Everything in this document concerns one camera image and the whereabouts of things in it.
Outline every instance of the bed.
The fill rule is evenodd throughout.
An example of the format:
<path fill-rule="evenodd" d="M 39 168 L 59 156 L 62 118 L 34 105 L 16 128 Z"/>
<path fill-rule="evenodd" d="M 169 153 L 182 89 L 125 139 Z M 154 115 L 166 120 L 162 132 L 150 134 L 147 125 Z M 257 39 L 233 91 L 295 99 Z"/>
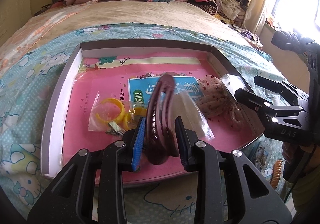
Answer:
<path fill-rule="evenodd" d="M 285 104 L 278 95 L 253 82 L 255 75 L 285 80 L 271 57 L 189 3 L 91 1 L 51 9 L 31 18 L 0 47 L 0 184 L 23 217 L 49 184 L 40 174 L 42 128 L 68 57 L 80 42 L 132 38 L 213 45 L 256 94 L 274 104 Z M 268 143 L 273 149 L 270 168 L 282 156 L 280 142 Z M 133 224 L 193 223 L 196 175 L 126 189 L 124 197 L 127 219 Z"/>

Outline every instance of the window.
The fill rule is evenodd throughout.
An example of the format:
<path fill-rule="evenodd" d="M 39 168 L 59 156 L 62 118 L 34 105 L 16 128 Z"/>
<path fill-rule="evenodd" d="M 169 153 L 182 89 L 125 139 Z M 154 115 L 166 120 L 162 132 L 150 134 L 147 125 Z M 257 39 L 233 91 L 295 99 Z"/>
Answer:
<path fill-rule="evenodd" d="M 272 15 L 282 30 L 320 41 L 319 0 L 275 0 Z"/>

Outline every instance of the hello kitty bedsheet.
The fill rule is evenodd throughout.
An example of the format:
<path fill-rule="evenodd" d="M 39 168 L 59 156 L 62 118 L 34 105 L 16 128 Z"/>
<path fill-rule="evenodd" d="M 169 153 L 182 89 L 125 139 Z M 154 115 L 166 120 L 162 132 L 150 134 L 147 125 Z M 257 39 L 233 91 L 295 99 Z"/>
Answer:
<path fill-rule="evenodd" d="M 283 80 L 284 77 L 273 66 L 269 55 L 249 46 L 176 27 L 140 23 L 105 24 L 61 35 L 23 55 L 0 79 L 0 184 L 25 218 L 49 184 L 40 174 L 40 143 L 50 98 L 65 62 L 80 42 L 124 38 L 161 38 L 213 45 L 256 94 L 273 101 L 278 99 L 274 93 L 256 87 L 253 78 L 262 75 Z M 173 190 L 178 191 L 175 188 L 178 186 L 188 190 L 187 183 L 182 187 L 179 180 L 169 183 L 167 193 L 162 184 L 152 190 L 125 191 L 128 220 L 133 224 L 193 223 L 195 196 L 184 196 L 185 193 L 181 193 L 183 198 L 178 193 L 169 196 Z"/>

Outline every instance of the beige blanket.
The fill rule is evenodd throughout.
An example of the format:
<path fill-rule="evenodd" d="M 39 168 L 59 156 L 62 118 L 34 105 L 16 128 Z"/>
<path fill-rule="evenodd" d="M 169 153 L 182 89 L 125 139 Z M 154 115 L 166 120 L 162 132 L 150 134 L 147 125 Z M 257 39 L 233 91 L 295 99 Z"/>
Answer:
<path fill-rule="evenodd" d="M 32 49 L 79 28 L 130 22 L 178 27 L 249 46 L 239 33 L 186 2 L 110 1 L 98 2 L 55 25 Z"/>

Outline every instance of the yellow bangle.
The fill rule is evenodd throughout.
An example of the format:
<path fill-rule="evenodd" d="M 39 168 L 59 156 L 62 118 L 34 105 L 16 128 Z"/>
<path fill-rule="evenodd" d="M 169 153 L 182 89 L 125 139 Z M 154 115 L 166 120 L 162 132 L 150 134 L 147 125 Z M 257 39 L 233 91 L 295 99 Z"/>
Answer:
<path fill-rule="evenodd" d="M 125 109 L 124 109 L 123 103 L 122 103 L 120 100 L 116 99 L 116 98 L 106 98 L 106 99 L 103 99 L 100 104 L 104 104 L 104 103 L 106 103 L 106 102 L 110 102 L 110 103 L 116 105 L 117 107 L 119 107 L 119 109 L 120 109 L 119 115 L 118 115 L 116 118 L 111 119 L 111 120 L 103 120 L 103 119 L 100 117 L 100 115 L 97 113 L 97 114 L 96 114 L 96 118 L 97 118 L 101 123 L 103 123 L 103 124 L 105 124 L 105 125 L 108 125 L 108 123 L 111 122 L 111 121 L 114 121 L 114 122 L 116 122 L 117 124 L 119 124 L 119 123 L 123 120 L 123 118 L 124 118 L 124 113 L 125 113 Z"/>
<path fill-rule="evenodd" d="M 124 118 L 123 118 L 123 128 L 124 130 L 128 131 L 130 130 L 131 128 L 129 127 L 128 125 L 128 121 L 131 119 L 131 114 L 132 113 L 126 113 Z M 143 107 L 136 107 L 134 108 L 134 115 L 136 116 L 143 116 L 145 117 L 147 115 L 147 110 Z"/>

